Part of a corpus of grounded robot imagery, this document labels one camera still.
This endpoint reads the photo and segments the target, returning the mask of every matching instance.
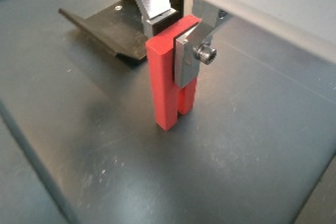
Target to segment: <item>metal clamp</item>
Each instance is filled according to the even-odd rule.
[[[183,87],[197,76],[199,62],[209,64],[215,56],[210,48],[211,35],[230,15],[202,0],[194,0],[193,14],[202,18],[174,41],[174,84]]]
[[[151,37],[179,19],[169,0],[134,0],[141,12],[143,35]]]

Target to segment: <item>dark gray table surface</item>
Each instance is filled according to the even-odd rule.
[[[0,216],[3,224],[65,224],[0,117]]]
[[[162,132],[146,63],[110,58],[55,13],[115,1],[0,0],[0,97],[62,209],[82,224],[291,223],[334,153],[336,66],[233,19],[194,109]]]

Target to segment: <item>metal bracket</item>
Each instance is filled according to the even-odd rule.
[[[179,19],[169,0],[134,0],[141,12],[143,35],[149,38]]]
[[[209,64],[215,56],[210,48],[211,35],[230,15],[202,0],[194,0],[193,14],[202,18],[174,41],[174,84],[183,87],[197,76],[199,62]]]

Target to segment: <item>red block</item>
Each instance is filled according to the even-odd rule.
[[[183,88],[175,86],[173,82],[173,45],[174,38],[198,22],[198,18],[186,16],[145,43],[154,119],[165,131],[177,122],[177,112],[185,115],[193,108],[197,78]]]

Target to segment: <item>bolt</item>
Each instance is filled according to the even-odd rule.
[[[215,49],[210,48],[207,44],[201,44],[195,51],[195,59],[199,60],[203,64],[209,64],[215,56]]]
[[[219,10],[218,13],[217,13],[217,17],[219,19],[222,19],[225,17],[225,15],[226,15],[225,11]]]

